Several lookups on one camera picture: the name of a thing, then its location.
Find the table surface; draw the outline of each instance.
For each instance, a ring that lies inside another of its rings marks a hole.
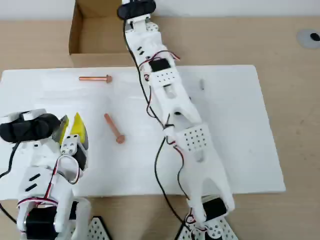
[[[194,33],[197,42],[188,38],[185,27],[175,38],[166,35],[166,28],[172,25],[161,30],[166,44],[187,62],[256,66],[287,187],[286,193],[280,194],[236,195],[236,210],[227,220],[239,239],[317,239],[320,49],[301,48],[296,34],[303,28],[319,28],[320,17],[217,18],[213,23],[211,44],[202,40],[208,31],[200,32],[200,27]],[[66,44],[70,24],[0,22],[0,71],[72,67]],[[183,26],[181,21],[176,21],[177,25]],[[181,215],[186,213],[182,197],[170,199]],[[115,240],[173,239],[180,225],[161,196],[94,198],[91,202],[92,214],[103,216]],[[17,215],[15,201],[4,201],[3,205]],[[16,226],[3,214],[0,224],[0,239],[19,239]]]

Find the black wire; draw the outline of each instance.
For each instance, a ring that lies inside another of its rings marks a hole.
[[[0,179],[11,172],[11,168],[12,168],[12,163],[13,163],[13,160],[14,160],[14,156],[15,156],[15,153],[16,153],[17,148],[19,147],[20,143],[21,143],[21,141],[18,141],[18,142],[14,145],[14,147],[12,148],[12,152],[11,152],[10,159],[9,159],[8,170],[5,171],[5,172],[3,172],[2,174],[0,174]],[[12,222],[14,222],[14,224],[17,224],[17,221],[7,212],[7,210],[2,206],[1,203],[0,203],[0,210],[1,210]]]
[[[161,142],[161,145],[158,149],[158,152],[156,153],[156,156],[155,156],[155,161],[154,161],[154,175],[155,175],[155,179],[157,181],[157,183],[159,184],[159,187],[161,188],[161,191],[163,193],[163,196],[164,196],[164,199],[167,203],[167,205],[169,206],[169,208],[171,209],[172,213],[174,214],[174,216],[181,222],[182,225],[184,225],[190,232],[190,229],[189,227],[186,225],[185,221],[181,219],[181,217],[177,214],[177,212],[175,211],[175,209],[173,208],[173,206],[171,205],[168,197],[167,197],[167,194],[165,192],[165,189],[164,187],[162,186],[160,180],[159,180],[159,177],[158,177],[158,172],[157,172],[157,163],[158,163],[158,158],[159,158],[159,155],[160,155],[160,152],[162,150],[162,147],[164,146],[164,143],[166,141],[166,137],[163,138],[162,142]]]
[[[132,60],[134,62],[134,65],[138,71],[138,75],[139,75],[139,83],[140,83],[140,86],[141,86],[141,89],[142,89],[142,92],[143,92],[143,96],[146,100],[146,102],[149,104],[149,101],[148,101],[148,97],[147,97],[147,94],[146,94],[146,91],[145,91],[145,88],[144,88],[144,85],[142,83],[142,79],[141,79],[141,73],[140,73],[140,69],[139,69],[139,66],[138,66],[138,63],[137,63],[137,60],[136,60],[136,57],[134,55],[134,53],[132,52],[131,48],[129,47],[129,44],[128,44],[128,41],[127,41],[127,36],[126,36],[126,20],[123,21],[123,38],[124,38],[124,42],[125,42],[125,45],[126,47],[128,48],[128,51],[132,57]],[[155,119],[160,123],[160,125],[162,126],[162,128],[165,128],[165,126],[163,125],[163,123],[161,122],[161,120],[159,119],[159,117],[156,115],[155,111],[152,109],[152,107],[150,106],[149,107],[150,111],[152,112],[152,114],[154,115]]]
[[[143,85],[143,83],[142,83],[139,65],[138,65],[137,60],[136,60],[136,57],[135,57],[134,53],[132,52],[131,48],[129,47],[129,44],[128,44],[128,41],[127,41],[127,36],[126,36],[126,20],[123,21],[123,29],[122,29],[122,30],[123,30],[123,38],[124,38],[125,45],[126,45],[128,51],[129,51],[129,53],[130,53],[130,55],[131,55],[131,57],[132,57],[132,60],[133,60],[133,62],[134,62],[134,65],[135,65],[135,67],[136,67],[136,69],[137,69],[137,71],[138,71],[139,83],[140,83],[140,86],[141,86],[141,89],[142,89],[142,92],[143,92],[143,96],[144,96],[147,104],[149,105],[150,102],[149,102],[149,100],[148,100],[146,91],[145,91],[145,89],[144,89],[144,85]],[[173,124],[168,124],[168,121],[169,121],[169,118],[170,118],[170,114],[168,115],[167,123],[164,125],[164,124],[161,122],[161,120],[158,118],[158,116],[156,115],[156,113],[154,112],[154,110],[152,109],[151,106],[149,106],[149,109],[150,109],[150,111],[152,112],[154,118],[160,123],[160,125],[162,126],[163,129],[166,129],[166,128],[168,128],[168,127],[174,127]],[[167,197],[167,194],[166,194],[166,192],[165,192],[165,190],[164,190],[163,186],[161,185],[160,180],[159,180],[159,178],[158,178],[157,162],[158,162],[159,154],[160,154],[160,152],[161,152],[161,149],[162,149],[165,141],[166,141],[166,137],[163,138],[162,143],[161,143],[161,145],[160,145],[160,148],[159,148],[159,150],[158,150],[158,152],[157,152],[157,154],[156,154],[156,157],[155,157],[155,161],[154,161],[154,175],[155,175],[155,178],[156,178],[157,183],[159,184],[159,186],[160,186],[160,188],[161,188],[161,190],[162,190],[162,193],[163,193],[163,196],[164,196],[164,198],[165,198],[165,201],[166,201],[167,205],[169,206],[169,208],[171,209],[172,213],[173,213],[173,214],[175,215],[175,217],[181,222],[181,224],[183,224],[183,225],[190,231],[190,229],[189,229],[189,227],[186,225],[185,221],[183,221],[183,220],[181,219],[181,217],[177,214],[177,212],[175,211],[175,209],[172,207],[172,205],[171,205],[171,203],[170,203],[170,201],[169,201],[169,199],[168,199],[168,197]]]
[[[182,161],[182,165],[181,165],[181,167],[180,167],[180,170],[178,171],[178,174],[177,174],[176,178],[177,178],[179,187],[180,187],[181,191],[184,193],[186,199],[190,200],[188,194],[186,194],[184,188],[182,187],[182,185],[181,185],[181,183],[180,183],[180,173],[181,173],[182,169],[183,169],[184,166],[185,166],[185,158],[184,158],[182,152],[180,152],[180,150],[177,149],[177,146],[174,146],[173,148],[180,154],[180,156],[181,156],[181,161]]]

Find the copper screw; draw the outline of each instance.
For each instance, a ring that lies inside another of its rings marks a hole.
[[[95,81],[95,82],[99,82],[99,81],[106,81],[107,84],[112,82],[112,76],[107,75],[107,76],[80,76],[79,77],[80,81]]]
[[[123,143],[125,142],[125,139],[126,139],[126,138],[125,138],[124,135],[122,135],[122,134],[118,131],[118,129],[117,129],[114,121],[113,121],[112,118],[110,117],[110,115],[109,115],[108,113],[106,113],[106,114],[104,115],[104,118],[105,118],[106,122],[108,123],[108,125],[110,126],[113,134],[115,135],[115,137],[116,137],[116,142],[117,142],[118,144],[123,144]]]

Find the white robotic arm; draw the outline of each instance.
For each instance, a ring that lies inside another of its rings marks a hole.
[[[213,145],[208,125],[201,119],[183,86],[183,80],[175,65],[175,60],[179,58],[163,45],[159,27],[150,21],[150,14],[139,15],[148,9],[146,4],[153,1],[141,2],[145,5],[140,11],[139,2],[134,1],[122,5],[118,15],[126,22],[124,30],[127,47],[161,109],[159,119],[164,128],[164,135],[173,140],[175,147],[181,149],[184,155],[185,165],[181,176],[188,186],[188,204],[196,221],[202,225],[209,220],[202,203],[205,180],[211,180],[219,189],[219,197],[226,209],[223,215],[235,208],[234,199],[223,161]],[[171,116],[175,113],[183,115],[188,120],[187,127],[178,120],[173,121]]]
[[[0,136],[5,141],[33,147],[18,190],[16,224],[22,240],[87,240],[91,204],[76,198],[72,185],[88,165],[88,136],[77,114],[64,139],[68,124],[67,116],[59,120],[44,109],[1,119]]]

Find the white foam board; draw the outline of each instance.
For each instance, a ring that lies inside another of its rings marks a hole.
[[[185,88],[208,122],[235,194],[282,192],[286,187],[261,92],[252,65],[179,66]],[[113,76],[113,82],[80,82],[79,76]],[[203,79],[205,90],[200,89]],[[156,102],[154,109],[159,112]],[[146,101],[133,67],[7,70],[0,82],[0,115],[35,108],[70,125],[79,112],[88,132],[88,169],[74,186],[77,196],[157,195],[154,160],[163,133],[146,114]],[[117,144],[104,120],[110,113],[126,136]],[[0,171],[8,167],[12,144],[0,140]],[[31,150],[19,148],[12,172],[0,180],[0,200],[15,199]],[[158,175],[168,194],[182,194],[177,183],[180,156],[165,146]],[[203,194],[217,190],[204,185]]]

